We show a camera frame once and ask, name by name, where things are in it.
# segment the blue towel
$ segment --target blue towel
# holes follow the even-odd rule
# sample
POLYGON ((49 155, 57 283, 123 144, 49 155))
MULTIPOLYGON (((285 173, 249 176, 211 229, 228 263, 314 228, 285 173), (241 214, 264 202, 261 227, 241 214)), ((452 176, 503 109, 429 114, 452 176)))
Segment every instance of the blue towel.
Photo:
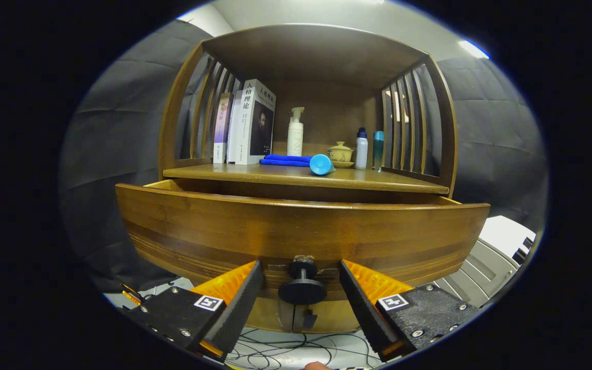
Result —
POLYGON ((310 159, 312 159, 312 156, 310 155, 308 157, 297 157, 295 155, 269 154, 269 155, 266 155, 266 157, 264 157, 264 159, 269 159, 272 161, 296 161, 296 162, 310 163, 310 159))
POLYGON ((276 159, 260 159, 260 164, 274 164, 276 166, 296 166, 296 167, 310 167, 309 162, 301 162, 301 161, 278 161, 276 159))

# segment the white ceiling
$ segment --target white ceiling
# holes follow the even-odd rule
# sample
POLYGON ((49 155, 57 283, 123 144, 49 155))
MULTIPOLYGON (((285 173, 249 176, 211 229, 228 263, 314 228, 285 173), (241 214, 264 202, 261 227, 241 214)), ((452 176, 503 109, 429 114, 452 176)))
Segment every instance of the white ceiling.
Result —
POLYGON ((467 57, 463 40, 424 12, 390 0, 216 0, 233 30, 284 23, 322 23, 384 35, 428 52, 435 60, 467 57))

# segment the drawer knob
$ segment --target drawer knob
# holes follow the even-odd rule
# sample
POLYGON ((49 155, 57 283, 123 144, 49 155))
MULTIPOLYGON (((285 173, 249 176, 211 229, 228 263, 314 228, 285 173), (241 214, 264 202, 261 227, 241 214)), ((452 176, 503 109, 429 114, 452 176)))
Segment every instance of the drawer knob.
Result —
POLYGON ((324 284, 312 280, 317 275, 317 267, 310 260, 297 260, 287 267, 293 280, 282 284, 277 290, 281 300, 294 305, 310 305, 321 302, 327 292, 324 284))

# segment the open drawer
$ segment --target open drawer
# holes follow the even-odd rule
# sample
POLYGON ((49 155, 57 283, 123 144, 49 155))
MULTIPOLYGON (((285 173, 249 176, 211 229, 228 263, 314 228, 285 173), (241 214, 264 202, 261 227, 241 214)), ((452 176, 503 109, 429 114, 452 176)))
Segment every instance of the open drawer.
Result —
POLYGON ((258 302, 273 302, 276 312, 278 288, 291 279, 287 264, 299 256, 314 260, 315 279, 326 285, 318 305, 345 300, 343 258, 411 285, 447 276, 463 264, 490 208, 435 194, 185 178, 120 183, 116 193, 141 257, 193 284, 258 258, 266 278, 258 302))

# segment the blue bottle lid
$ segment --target blue bottle lid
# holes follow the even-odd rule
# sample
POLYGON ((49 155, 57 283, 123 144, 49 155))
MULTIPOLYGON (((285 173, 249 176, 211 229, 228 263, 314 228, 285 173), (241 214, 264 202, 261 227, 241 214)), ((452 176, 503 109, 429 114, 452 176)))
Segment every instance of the blue bottle lid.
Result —
POLYGON ((310 159, 310 169, 317 175, 326 175, 333 168, 333 162, 325 154, 317 154, 310 159))

